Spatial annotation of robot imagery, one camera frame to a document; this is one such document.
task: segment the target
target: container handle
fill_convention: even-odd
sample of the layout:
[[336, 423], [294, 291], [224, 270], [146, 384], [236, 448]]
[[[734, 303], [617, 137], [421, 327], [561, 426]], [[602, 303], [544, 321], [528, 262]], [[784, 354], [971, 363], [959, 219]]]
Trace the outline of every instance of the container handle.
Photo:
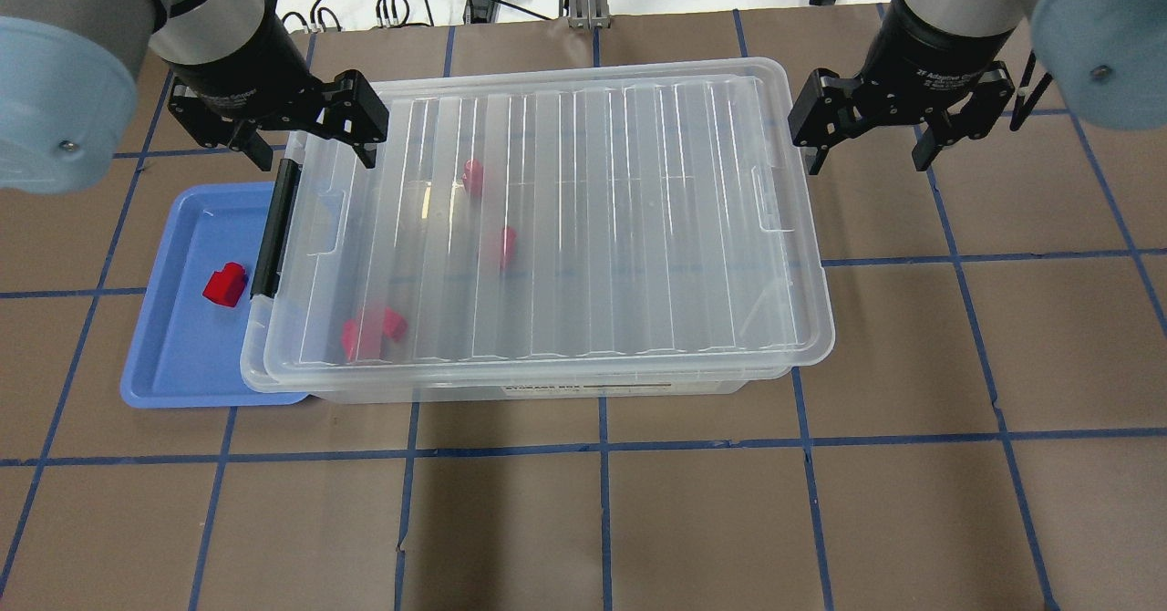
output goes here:
[[284, 157], [275, 173], [275, 187], [272, 190], [272, 203], [267, 206], [267, 224], [264, 225], [264, 240], [259, 244], [259, 258], [256, 259], [256, 275], [251, 282], [251, 296], [265, 295], [274, 299], [280, 287], [280, 268], [284, 266], [284, 245], [292, 224], [292, 204], [300, 187], [300, 164], [295, 160]]

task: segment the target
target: container lid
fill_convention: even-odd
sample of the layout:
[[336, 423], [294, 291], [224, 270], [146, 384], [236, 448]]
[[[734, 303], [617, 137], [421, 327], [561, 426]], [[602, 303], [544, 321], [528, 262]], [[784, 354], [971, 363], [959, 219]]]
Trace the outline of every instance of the container lid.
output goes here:
[[258, 391], [770, 379], [834, 328], [781, 66], [375, 84], [377, 166], [296, 134]]

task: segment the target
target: red object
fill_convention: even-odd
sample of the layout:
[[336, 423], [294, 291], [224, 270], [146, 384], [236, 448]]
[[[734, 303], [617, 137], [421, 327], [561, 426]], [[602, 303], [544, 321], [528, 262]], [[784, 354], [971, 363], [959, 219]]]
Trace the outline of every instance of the red object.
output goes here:
[[361, 332], [356, 321], [345, 321], [344, 329], [341, 329], [341, 345], [344, 346], [344, 357], [349, 361], [357, 358], [357, 333]]
[[475, 159], [466, 160], [466, 166], [462, 166], [462, 187], [466, 187], [467, 195], [482, 197], [482, 162]]
[[361, 324], [356, 319], [345, 321], [341, 329], [341, 346], [344, 349], [344, 357], [349, 361], [370, 360], [380, 357], [382, 337], [389, 337], [393, 342], [400, 342], [408, 331], [408, 323], [392, 308], [385, 308], [384, 312], [365, 312], [365, 329], [361, 331]]
[[226, 262], [222, 269], [211, 274], [207, 287], [203, 287], [203, 296], [221, 307], [233, 308], [239, 302], [244, 288], [247, 286], [247, 271], [237, 261]]
[[408, 323], [405, 322], [405, 317], [397, 315], [392, 308], [385, 308], [385, 324], [382, 331], [385, 337], [389, 337], [393, 342], [400, 342], [401, 337], [405, 337], [405, 331], [408, 331]]
[[517, 238], [518, 233], [510, 225], [503, 229], [503, 253], [498, 261], [499, 269], [506, 269], [510, 266], [510, 261], [515, 257], [515, 240]]

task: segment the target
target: blue tray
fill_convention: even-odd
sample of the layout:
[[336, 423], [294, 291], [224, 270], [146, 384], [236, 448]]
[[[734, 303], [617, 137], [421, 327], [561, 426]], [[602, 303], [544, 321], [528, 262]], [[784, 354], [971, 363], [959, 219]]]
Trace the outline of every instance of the blue tray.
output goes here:
[[271, 182], [204, 184], [170, 208], [138, 329], [121, 373], [121, 399], [134, 408], [281, 406], [302, 392], [254, 392], [239, 374], [251, 308], [249, 288], [236, 308], [203, 299], [212, 272], [229, 261], [256, 271], [272, 197]]

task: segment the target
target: brown table surface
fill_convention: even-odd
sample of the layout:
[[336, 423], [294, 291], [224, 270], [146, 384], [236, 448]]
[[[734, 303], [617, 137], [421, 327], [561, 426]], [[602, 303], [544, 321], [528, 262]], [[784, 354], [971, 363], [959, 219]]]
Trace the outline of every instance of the brown table surface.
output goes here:
[[[771, 57], [858, 70], [874, 6], [298, 37], [370, 79]], [[1022, 28], [1006, 48], [1028, 52]], [[811, 180], [833, 354], [734, 395], [133, 410], [191, 154], [147, 61], [92, 190], [0, 191], [0, 609], [1167, 608], [1167, 132], [1049, 93], [916, 174], [909, 128]]]

